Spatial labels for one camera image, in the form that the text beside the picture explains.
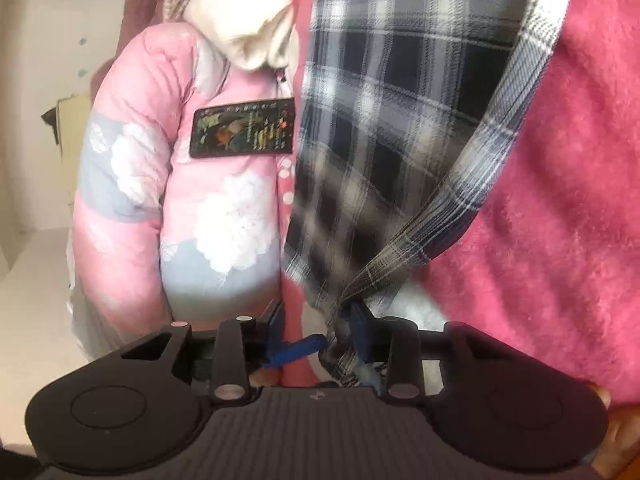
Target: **white wall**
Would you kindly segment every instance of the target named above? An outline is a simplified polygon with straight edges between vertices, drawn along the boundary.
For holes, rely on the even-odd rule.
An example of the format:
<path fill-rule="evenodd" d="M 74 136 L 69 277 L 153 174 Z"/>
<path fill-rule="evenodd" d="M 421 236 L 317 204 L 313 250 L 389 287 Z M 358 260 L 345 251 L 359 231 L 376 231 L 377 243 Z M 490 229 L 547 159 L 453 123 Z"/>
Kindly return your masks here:
<path fill-rule="evenodd" d="M 20 232 L 68 226 L 60 152 L 40 116 L 88 91 L 115 51 L 123 2 L 0 0 L 0 240 L 2 208 Z"/>

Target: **dark red fabric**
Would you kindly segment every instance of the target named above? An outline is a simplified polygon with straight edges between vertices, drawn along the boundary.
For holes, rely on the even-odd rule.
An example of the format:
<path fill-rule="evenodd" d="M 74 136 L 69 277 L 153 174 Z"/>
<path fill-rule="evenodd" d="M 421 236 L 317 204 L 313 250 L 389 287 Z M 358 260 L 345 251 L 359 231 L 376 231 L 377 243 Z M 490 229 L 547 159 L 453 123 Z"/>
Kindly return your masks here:
<path fill-rule="evenodd" d="M 420 275 L 450 319 L 640 402 L 640 0 L 571 0 L 504 172 Z"/>

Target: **ribbed black surface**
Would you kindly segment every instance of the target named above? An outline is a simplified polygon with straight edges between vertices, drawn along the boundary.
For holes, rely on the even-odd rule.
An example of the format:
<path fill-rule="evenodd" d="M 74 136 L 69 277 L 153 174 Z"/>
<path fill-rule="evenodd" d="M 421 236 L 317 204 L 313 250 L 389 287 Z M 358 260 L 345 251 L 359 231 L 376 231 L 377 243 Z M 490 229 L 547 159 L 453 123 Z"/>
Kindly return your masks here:
<path fill-rule="evenodd" d="M 80 478 L 50 468 L 38 480 Z M 178 456 L 116 478 L 597 480 L 598 476 L 587 466 L 546 476 L 495 470 L 444 444 L 417 410 L 389 406 L 368 388 L 268 388 L 249 406 L 215 412 L 200 436 Z"/>

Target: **black and white plaid cloth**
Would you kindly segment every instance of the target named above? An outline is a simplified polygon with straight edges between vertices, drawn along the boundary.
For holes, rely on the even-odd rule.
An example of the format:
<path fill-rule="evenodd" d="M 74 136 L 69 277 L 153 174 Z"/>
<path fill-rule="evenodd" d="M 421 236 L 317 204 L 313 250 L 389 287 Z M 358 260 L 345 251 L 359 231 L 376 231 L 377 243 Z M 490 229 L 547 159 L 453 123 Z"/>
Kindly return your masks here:
<path fill-rule="evenodd" d="M 315 0 L 285 266 L 353 381 L 341 302 L 401 283 L 500 174 L 569 0 Z"/>

